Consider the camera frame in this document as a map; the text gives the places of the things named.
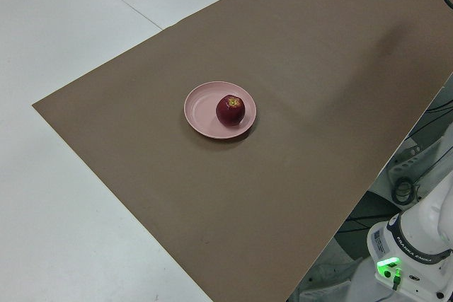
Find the brown paper sheet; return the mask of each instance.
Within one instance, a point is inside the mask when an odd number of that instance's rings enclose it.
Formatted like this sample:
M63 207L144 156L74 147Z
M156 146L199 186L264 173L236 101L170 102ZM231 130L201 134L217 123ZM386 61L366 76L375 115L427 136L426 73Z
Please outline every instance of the brown paper sheet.
M221 0L34 106L215 302L292 292L453 70L442 0ZM244 87L250 133L183 116Z

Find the plate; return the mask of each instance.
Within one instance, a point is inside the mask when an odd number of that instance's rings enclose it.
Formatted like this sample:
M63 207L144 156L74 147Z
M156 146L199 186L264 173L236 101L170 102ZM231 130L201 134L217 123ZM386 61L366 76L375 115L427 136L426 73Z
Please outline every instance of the plate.
M226 127L217 118L215 109L226 95L242 99L246 114L238 125ZM236 137L247 131L255 121L256 106L252 96L242 87L226 81L211 81L197 86L184 102L184 115L189 124L199 133L215 139Z

